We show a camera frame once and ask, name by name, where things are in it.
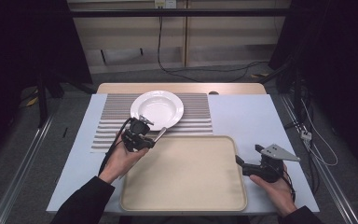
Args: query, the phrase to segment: metal rail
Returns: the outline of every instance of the metal rail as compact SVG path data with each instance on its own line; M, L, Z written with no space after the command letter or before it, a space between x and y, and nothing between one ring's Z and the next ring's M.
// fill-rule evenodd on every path
M294 106L292 101L288 96L281 95L281 99L283 102L284 107L287 110L287 113L289 114L290 118L292 119L292 122L296 121L296 115L294 112ZM296 129L298 133L300 130L306 130L304 124L297 125ZM319 157L322 157L320 151L316 146L313 146L314 152L319 154ZM348 198L345 196L345 193L342 191L341 187L339 186L336 179L331 174L329 168L327 165L322 164L319 160L317 160L314 156L311 156L313 162L316 165L316 168L321 175L321 178L323 179L327 190L330 192L330 195L332 196L334 202L336 203L338 211L341 213L342 217L344 218L345 222L347 224L358 224L358 217L356 216L353 208L351 207L351 204L348 200Z
M21 162L19 169L17 170L16 174L14 175L13 179L10 182L4 196L0 201L0 224L6 223L7 217L10 213L11 208L13 207L14 202L16 202L17 196L20 193L22 184L27 177L31 166L34 162L34 158L39 151L39 148L42 146L43 140L48 133L48 129L51 125L53 120L53 116L57 111L58 106L55 105L53 111L48 116L45 124L38 128L34 137L34 140L30 147L28 148L27 153L25 154L24 159Z
M168 8L168 9L73 9L63 10L24 10L5 12L0 17L285 17L290 15L310 16L314 9L307 8Z

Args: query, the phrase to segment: black sleeve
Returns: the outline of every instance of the black sleeve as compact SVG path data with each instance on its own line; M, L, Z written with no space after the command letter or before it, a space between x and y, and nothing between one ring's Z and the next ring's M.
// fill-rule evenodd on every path
M317 218L307 206L303 206L297 209L292 214L282 219L282 224L323 224L322 221Z
M61 205L51 223L98 223L114 190L94 176Z

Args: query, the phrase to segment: wire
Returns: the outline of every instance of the wire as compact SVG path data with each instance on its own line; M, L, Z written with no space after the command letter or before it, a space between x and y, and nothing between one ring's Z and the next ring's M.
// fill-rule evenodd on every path
M236 71L240 71L240 70L245 70L244 74L241 75L240 77L236 77L230 81L227 81L227 82L234 82L234 81L237 81L239 79L241 79L242 77L245 77L247 72L248 72L248 69L250 67L253 67L253 66L256 66L258 64L261 64L261 63L268 63L266 61L262 61L262 62L252 62L252 63L249 63L248 65L244 66L244 67L241 67L241 68L233 68L233 69L227 69L227 70L218 70L218 69L205 69L205 68L186 68L186 69L176 69L176 70L167 70L161 63L161 60L160 60L160 48L161 48L161 33L162 33L162 17L159 17L159 33L158 33L158 66L159 68L164 71L165 73L171 75L171 76L175 76L175 77L183 77L183 78L186 78L186 79L189 79L191 81L195 81L195 82L203 82L203 81L200 81L200 80L196 80L195 78L191 78L191 77L186 77L186 76L182 76L182 75L178 75L178 74L175 74L176 72L189 72L189 71L203 71L203 72L222 72L222 73L225 73L225 72L236 72Z
M117 143L118 138L121 136L121 133L123 132L124 128L126 127L126 125L128 124L128 122L130 122L131 118L128 118L123 125L120 128L120 131L118 131L115 140L113 141L112 146L109 148L109 150L106 152L105 157L103 158L103 162L101 163L101 167L100 170L98 172L98 175L101 174L101 172L103 171L107 161L109 160L110 156L112 155L113 151L115 150L115 148L118 146L118 144L121 143L121 141L119 141Z
M303 104L304 106L304 109L307 113L307 116L308 116L308 119L310 120L310 113L308 112L308 109L307 107L305 106L305 103L303 100L301 100L301 103ZM321 157L317 156L316 153L312 150L311 148L311 145L310 145L310 141L308 140L303 140L306 148L308 151L310 151L314 156L315 158L318 160L318 161L321 161L324 165L328 165L328 166L335 166L338 164L338 157L336 155L336 152L330 147L330 145L324 140L324 138L319 134L318 130L316 130L315 126L313 125L313 122L310 120L310 125L311 127L313 128L313 130L321 137L321 139L326 143L326 145L330 148L331 152L333 153L334 157L336 158L336 161L334 163L328 163L328 162L325 162L324 159L322 159Z
M293 187L293 182L292 182L292 178L290 178L290 175L285 170L283 170L284 174L287 175L287 178L286 178L286 177L284 177L284 174L281 175L281 173L277 169L275 169L273 166L271 166L267 162L265 162L264 164L267 165L269 168L271 168L273 171L275 171L275 173L287 184L287 186L289 186L291 193L292 193L293 202L295 202L296 201L296 191Z
M311 181L310 189L312 191L312 194L315 195L320 187L320 177L319 177L318 171L316 170L316 164L315 164L314 160L311 159L311 154L312 154L311 150L309 150L308 146L306 146L305 141L303 141L302 143L303 143L303 146L307 149L308 165L310 168L310 181Z
M290 88L289 92L292 94L292 97L295 97L294 96L295 95L295 90L294 90L293 86L292 86L292 88ZM304 85L301 85L300 99L305 100L307 107L310 106L310 91ZM300 118L296 118L294 121L283 125L283 128L285 130L288 130L288 129L293 128L293 127L299 128L299 125L303 121L305 121L306 118L307 117L306 117L304 111L301 110Z
M313 107L310 105L310 110L309 110L309 113L310 113L310 121L313 121ZM309 132L312 133L312 125L309 126ZM312 139L310 139L310 148L312 148ZM318 191L319 187L320 187L320 177L319 177L319 173L316 169L316 164L315 162L312 160L311 158L311 154L310 154L310 151L308 151L308 165L309 165L309 168L310 168L310 179L311 179L311 189L312 189L312 193L313 195L316 194L316 192ZM314 178L314 175L313 175L313 168L315 168L315 175L316 175L316 186L315 186L315 178Z

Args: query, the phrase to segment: human hand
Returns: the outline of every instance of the human hand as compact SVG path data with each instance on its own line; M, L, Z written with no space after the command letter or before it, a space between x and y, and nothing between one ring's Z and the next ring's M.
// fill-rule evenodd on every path
M103 171L98 176L108 184L113 183L119 176L126 174L133 164L149 151L148 148L143 148L137 152L129 152L124 146L124 143L121 142L121 136L118 137L117 141L118 144L116 148L103 168Z
M272 203L277 208L277 213L279 216L286 217L287 215L297 210L292 199L291 190L282 178L279 178L279 180L277 180L275 183L269 183L257 175L250 175L249 177L259 187L266 191Z

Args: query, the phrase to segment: wrist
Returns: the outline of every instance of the wrist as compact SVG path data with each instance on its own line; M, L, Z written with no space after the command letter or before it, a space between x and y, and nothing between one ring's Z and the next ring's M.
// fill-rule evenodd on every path
M281 217L286 217L292 214L293 212L295 212L296 210L297 210L296 205L294 203L289 203L283 209L281 209L280 215Z
M106 171L106 169L104 169L101 174L98 176L98 178L100 178L102 181L108 183L108 184L112 184L113 181L115 181L118 178L117 174L111 174L110 172Z

